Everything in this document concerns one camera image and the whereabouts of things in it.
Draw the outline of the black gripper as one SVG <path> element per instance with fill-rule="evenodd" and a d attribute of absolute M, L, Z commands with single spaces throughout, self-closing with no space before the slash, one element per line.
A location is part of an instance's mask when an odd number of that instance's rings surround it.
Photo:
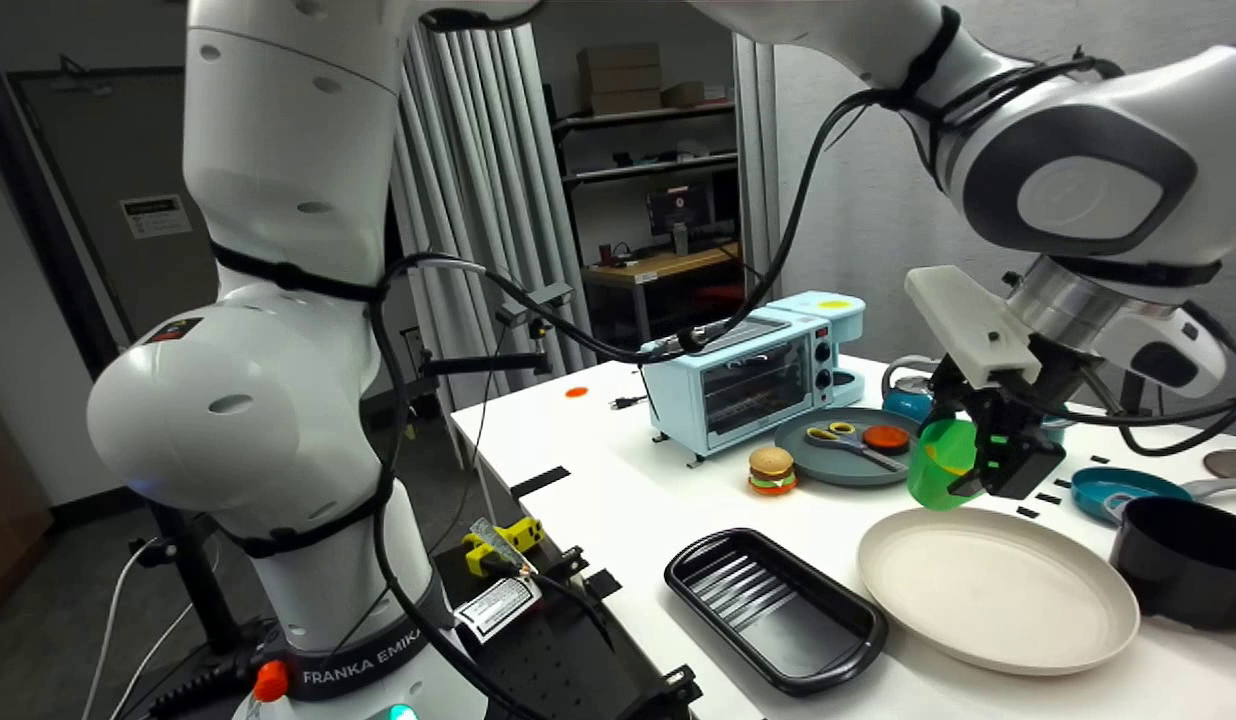
<path fill-rule="evenodd" d="M 1025 501 L 1066 461 L 1066 400 L 1076 393 L 1083 355 L 1034 338 L 1042 375 L 972 390 L 944 355 L 932 373 L 929 419 L 976 423 L 976 496 Z"/>

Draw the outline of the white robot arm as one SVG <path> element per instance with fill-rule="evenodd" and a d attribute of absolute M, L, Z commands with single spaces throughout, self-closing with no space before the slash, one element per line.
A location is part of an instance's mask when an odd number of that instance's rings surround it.
<path fill-rule="evenodd" d="M 184 182 L 220 294 L 143 334 L 90 395 L 90 436 L 132 494 L 214 516 L 260 570 L 287 685 L 232 720 L 358 720 L 388 706 L 455 720 L 499 702 L 454 649 L 403 486 L 369 444 L 369 327 L 388 294 L 388 149 L 414 28 L 514 28 L 545 0 L 192 0 Z M 819 52 L 912 129 L 976 237 L 1034 262 L 972 338 L 979 294 L 917 267 L 909 295 L 976 393 L 979 494 L 1010 496 L 1044 449 L 1036 408 L 1076 346 L 1034 316 L 1070 284 L 1117 327 L 1177 350 L 1183 302 L 1236 247 L 1236 46 L 1117 73 L 979 46 L 944 0 L 689 0 L 763 46 Z"/>

